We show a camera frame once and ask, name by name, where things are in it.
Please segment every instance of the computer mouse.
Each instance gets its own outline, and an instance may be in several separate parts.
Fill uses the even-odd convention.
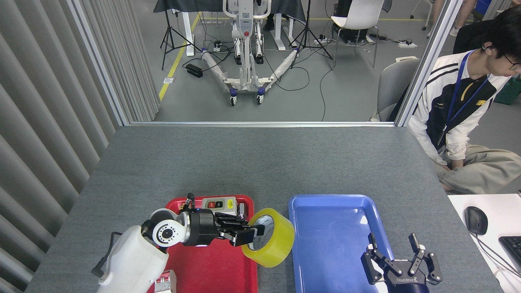
[[[488,228],[487,215],[475,206],[468,206],[464,213],[467,229],[478,235],[484,235]]]

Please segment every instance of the light stand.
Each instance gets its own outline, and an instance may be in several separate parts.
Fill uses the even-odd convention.
[[[168,19],[168,11],[169,9],[166,9],[165,10],[165,15],[166,15],[166,23],[168,25],[167,29],[166,29],[166,32],[165,32],[165,36],[163,37],[163,41],[161,42],[161,46],[159,46],[159,48],[162,48],[163,47],[163,44],[165,45],[165,52],[163,54],[163,65],[161,66],[161,70],[163,70],[165,68],[165,57],[166,57],[166,54],[172,52],[173,50],[175,49],[179,49],[179,48],[183,48],[183,47],[186,47],[186,46],[193,46],[195,49],[197,49],[199,52],[202,52],[201,49],[199,49],[198,47],[196,47],[192,42],[190,42],[188,39],[186,39],[184,37],[184,35],[180,34],[178,31],[176,31],[175,29],[173,29],[173,27],[170,25],[170,19]],[[182,46],[178,46],[178,47],[175,47],[174,44],[173,44],[173,36],[172,36],[172,31],[178,35],[180,35],[187,43],[185,45],[182,45]]]
[[[329,56],[329,58],[333,59],[333,57],[329,54],[329,52],[327,52],[326,47],[324,47],[322,45],[322,42],[317,38],[317,36],[315,36],[313,31],[311,31],[311,29],[309,28],[309,10],[310,9],[311,9],[311,0],[308,0],[307,1],[306,25],[304,26],[304,29],[295,37],[293,42],[297,41],[297,39],[302,35],[302,38],[300,39],[300,43],[299,43],[299,50],[298,50],[298,52],[301,52],[302,49],[304,49],[304,48],[322,48],[322,50],[324,50],[324,52],[326,52],[326,54]],[[306,45],[306,43],[307,43],[307,34],[308,33],[310,33],[315,38],[315,41],[317,41],[319,46],[308,46],[308,45]],[[296,56],[295,56],[295,59],[293,60],[293,63],[291,64],[291,67],[293,67],[293,64],[295,63],[295,60],[296,60]]]

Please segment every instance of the khaki pants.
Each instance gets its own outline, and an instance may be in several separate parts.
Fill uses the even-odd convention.
[[[447,163],[445,148],[438,152]],[[506,151],[467,145],[463,167],[447,171],[434,163],[441,183],[463,194],[494,194],[521,175],[521,157]]]

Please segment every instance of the black and white jacket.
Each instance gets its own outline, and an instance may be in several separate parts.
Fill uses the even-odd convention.
[[[441,165],[446,165],[438,154],[438,150],[443,146],[446,147],[447,157],[451,160],[465,158],[468,134],[478,125],[479,119],[488,110],[495,95],[509,80],[508,77],[497,77],[492,74],[488,76],[488,80],[486,77],[473,80],[468,74],[469,61],[467,60],[457,101],[453,106],[453,113],[460,110],[483,82],[485,84],[472,98],[472,101],[445,128],[458,70],[466,54],[467,52],[448,55],[436,60],[429,80],[421,93],[421,98],[407,125],[427,155]]]

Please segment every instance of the lanyard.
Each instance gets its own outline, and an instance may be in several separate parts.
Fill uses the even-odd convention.
[[[460,69],[459,69],[459,71],[457,73],[456,86],[454,87],[454,92],[452,93],[451,105],[449,106],[449,112],[447,113],[447,120],[445,122],[445,129],[447,128],[447,125],[449,125],[449,123],[452,122],[452,120],[454,120],[454,118],[456,118],[458,116],[458,114],[463,110],[463,108],[465,108],[468,105],[468,103],[470,103],[470,101],[472,101],[474,96],[479,92],[479,90],[481,90],[481,88],[485,85],[485,83],[487,83],[488,76],[485,79],[485,81],[479,86],[479,88],[474,92],[474,94],[472,94],[470,99],[468,99],[468,101],[458,110],[458,112],[456,112],[456,114],[454,114],[454,116],[452,116],[452,108],[454,107],[454,103],[457,100],[457,93],[458,93],[458,91],[460,89],[461,77],[463,75],[463,70],[465,69],[465,64],[467,63],[468,56],[472,52],[468,52],[465,55],[465,57],[463,57],[463,60],[461,61]]]

